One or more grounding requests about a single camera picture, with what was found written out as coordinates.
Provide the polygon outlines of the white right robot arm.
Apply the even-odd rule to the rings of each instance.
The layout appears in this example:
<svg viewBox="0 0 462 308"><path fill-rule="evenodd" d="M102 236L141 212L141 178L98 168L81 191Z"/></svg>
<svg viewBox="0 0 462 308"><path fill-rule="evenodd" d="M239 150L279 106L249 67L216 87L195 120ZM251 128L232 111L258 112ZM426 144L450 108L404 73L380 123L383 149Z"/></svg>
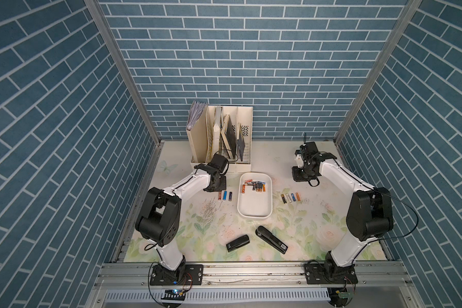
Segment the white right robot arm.
<svg viewBox="0 0 462 308"><path fill-rule="evenodd" d="M338 162L336 155L320 151L315 142L305 142L295 151L296 166L292 167L295 182L320 184L326 178L349 198L346 234L326 255L325 267L347 269L370 243L381 239L393 229L390 192L360 179Z"/></svg>

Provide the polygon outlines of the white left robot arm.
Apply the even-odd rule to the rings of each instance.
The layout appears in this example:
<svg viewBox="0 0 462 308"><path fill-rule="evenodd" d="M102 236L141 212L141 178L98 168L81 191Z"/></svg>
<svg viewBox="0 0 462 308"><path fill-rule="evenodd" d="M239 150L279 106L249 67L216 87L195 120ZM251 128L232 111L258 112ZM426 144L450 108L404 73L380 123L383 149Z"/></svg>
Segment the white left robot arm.
<svg viewBox="0 0 462 308"><path fill-rule="evenodd" d="M185 264L175 240L183 202L201 191L226 190L228 165L227 158L215 154L209 163L195 166L194 171L181 181L164 189L152 187L146 193L135 229L152 244L164 269L177 272Z"/></svg>

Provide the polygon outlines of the white plastic storage tray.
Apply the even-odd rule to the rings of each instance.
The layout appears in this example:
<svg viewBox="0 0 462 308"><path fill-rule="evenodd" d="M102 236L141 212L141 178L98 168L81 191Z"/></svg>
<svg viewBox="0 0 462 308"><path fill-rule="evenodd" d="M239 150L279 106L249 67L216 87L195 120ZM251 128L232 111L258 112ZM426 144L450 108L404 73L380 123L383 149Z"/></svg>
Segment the white plastic storage tray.
<svg viewBox="0 0 462 308"><path fill-rule="evenodd" d="M255 181L265 182L266 192L262 192L262 184ZM242 185L246 185L245 193L241 193ZM237 211L246 219L260 220L269 218L273 212L273 189L272 178L265 173L243 173L239 180L239 194L237 199Z"/></svg>

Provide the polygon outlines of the dark small notebook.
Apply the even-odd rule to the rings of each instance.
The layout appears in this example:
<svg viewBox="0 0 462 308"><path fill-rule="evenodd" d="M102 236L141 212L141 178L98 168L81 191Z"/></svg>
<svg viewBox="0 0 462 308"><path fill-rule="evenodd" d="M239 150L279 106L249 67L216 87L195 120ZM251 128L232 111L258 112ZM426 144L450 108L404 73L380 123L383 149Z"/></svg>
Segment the dark small notebook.
<svg viewBox="0 0 462 308"><path fill-rule="evenodd" d="M242 162L244 160L245 153L245 139L243 136L243 130L241 123L237 125L237 156L238 159Z"/></svg>

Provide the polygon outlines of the black framed tablet board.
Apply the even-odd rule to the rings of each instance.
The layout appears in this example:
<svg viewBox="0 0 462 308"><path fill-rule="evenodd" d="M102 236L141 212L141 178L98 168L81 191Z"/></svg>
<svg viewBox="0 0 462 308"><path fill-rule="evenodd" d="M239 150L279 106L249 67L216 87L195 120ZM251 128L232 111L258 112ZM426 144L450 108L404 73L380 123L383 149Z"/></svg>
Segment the black framed tablet board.
<svg viewBox="0 0 462 308"><path fill-rule="evenodd" d="M223 150L230 159L235 159L237 152L237 139L236 133L232 127L230 115L225 115L221 130L221 137L223 141Z"/></svg>

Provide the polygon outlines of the beige file organizer rack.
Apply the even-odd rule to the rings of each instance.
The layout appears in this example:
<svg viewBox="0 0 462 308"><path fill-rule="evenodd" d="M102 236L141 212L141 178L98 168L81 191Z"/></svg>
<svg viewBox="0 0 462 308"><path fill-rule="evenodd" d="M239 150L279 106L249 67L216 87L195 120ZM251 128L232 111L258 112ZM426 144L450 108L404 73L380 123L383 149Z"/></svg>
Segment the beige file organizer rack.
<svg viewBox="0 0 462 308"><path fill-rule="evenodd" d="M187 131L192 159L191 165L209 163L214 154L223 155L230 163L230 173L246 173L252 170L252 124L254 109L247 106L215 106L208 105L191 131ZM230 115L232 127L236 133L241 123L245 139L244 160L230 159L223 150L221 130L225 115Z"/></svg>

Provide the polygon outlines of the purple paper stack folder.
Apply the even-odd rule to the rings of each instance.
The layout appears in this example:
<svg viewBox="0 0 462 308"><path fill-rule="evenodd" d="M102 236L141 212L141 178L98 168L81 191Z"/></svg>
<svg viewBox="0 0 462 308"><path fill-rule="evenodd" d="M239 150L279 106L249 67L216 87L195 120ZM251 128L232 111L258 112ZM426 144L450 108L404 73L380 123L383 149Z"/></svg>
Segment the purple paper stack folder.
<svg viewBox="0 0 462 308"><path fill-rule="evenodd" d="M201 115L205 112L207 104L201 101L193 101L189 109L189 115L186 124L186 130L191 131L195 124L200 119Z"/></svg>

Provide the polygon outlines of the large black stapler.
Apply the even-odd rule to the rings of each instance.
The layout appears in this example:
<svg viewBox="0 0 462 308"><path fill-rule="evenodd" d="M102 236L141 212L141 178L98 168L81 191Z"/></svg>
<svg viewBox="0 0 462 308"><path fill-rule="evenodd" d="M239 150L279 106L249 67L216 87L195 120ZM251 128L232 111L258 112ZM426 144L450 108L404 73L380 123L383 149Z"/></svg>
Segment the large black stapler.
<svg viewBox="0 0 462 308"><path fill-rule="evenodd" d="M255 230L255 234L281 254L285 254L287 252L288 246L278 237L274 236L273 233L266 227L262 225L258 226Z"/></svg>

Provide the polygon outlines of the small black stapler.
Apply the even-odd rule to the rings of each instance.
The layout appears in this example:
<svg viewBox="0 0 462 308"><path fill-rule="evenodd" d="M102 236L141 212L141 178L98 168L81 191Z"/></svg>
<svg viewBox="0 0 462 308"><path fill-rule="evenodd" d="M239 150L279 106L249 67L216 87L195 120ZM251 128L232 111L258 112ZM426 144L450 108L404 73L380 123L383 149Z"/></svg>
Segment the small black stapler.
<svg viewBox="0 0 462 308"><path fill-rule="evenodd" d="M241 247L244 247L250 243L250 238L248 235L240 236L231 242L226 244L226 249L228 252L233 252Z"/></svg>

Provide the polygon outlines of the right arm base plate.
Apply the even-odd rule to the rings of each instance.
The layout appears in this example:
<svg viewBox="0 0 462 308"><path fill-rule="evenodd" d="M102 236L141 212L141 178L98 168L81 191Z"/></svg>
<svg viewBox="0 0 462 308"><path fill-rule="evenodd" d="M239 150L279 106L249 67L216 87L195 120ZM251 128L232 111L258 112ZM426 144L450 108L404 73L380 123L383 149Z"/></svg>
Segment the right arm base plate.
<svg viewBox="0 0 462 308"><path fill-rule="evenodd" d="M304 264L308 284L357 284L354 266L338 267L330 261L327 264L311 261Z"/></svg>

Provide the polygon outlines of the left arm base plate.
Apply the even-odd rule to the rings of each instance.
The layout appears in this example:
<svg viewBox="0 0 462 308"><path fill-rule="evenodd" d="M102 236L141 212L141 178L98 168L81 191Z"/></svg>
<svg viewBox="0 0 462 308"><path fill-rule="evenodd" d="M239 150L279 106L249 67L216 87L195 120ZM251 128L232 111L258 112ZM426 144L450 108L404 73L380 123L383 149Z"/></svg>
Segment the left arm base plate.
<svg viewBox="0 0 462 308"><path fill-rule="evenodd" d="M176 286L184 284L189 286L201 286L204 275L202 264L180 265L175 271L164 268L161 264L152 267L148 277L150 286Z"/></svg>

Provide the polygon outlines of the aluminium front rail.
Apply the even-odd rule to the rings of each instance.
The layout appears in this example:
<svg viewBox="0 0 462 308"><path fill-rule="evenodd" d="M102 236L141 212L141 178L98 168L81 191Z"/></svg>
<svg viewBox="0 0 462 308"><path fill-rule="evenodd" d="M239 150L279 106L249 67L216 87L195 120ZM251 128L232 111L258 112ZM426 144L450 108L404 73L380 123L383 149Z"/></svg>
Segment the aluminium front rail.
<svg viewBox="0 0 462 308"><path fill-rule="evenodd" d="M193 269L185 287L406 287L412 284L400 261L360 261L342 278L324 278L317 263L215 262L189 263ZM95 290L144 289L165 285L150 263L105 263L94 284Z"/></svg>

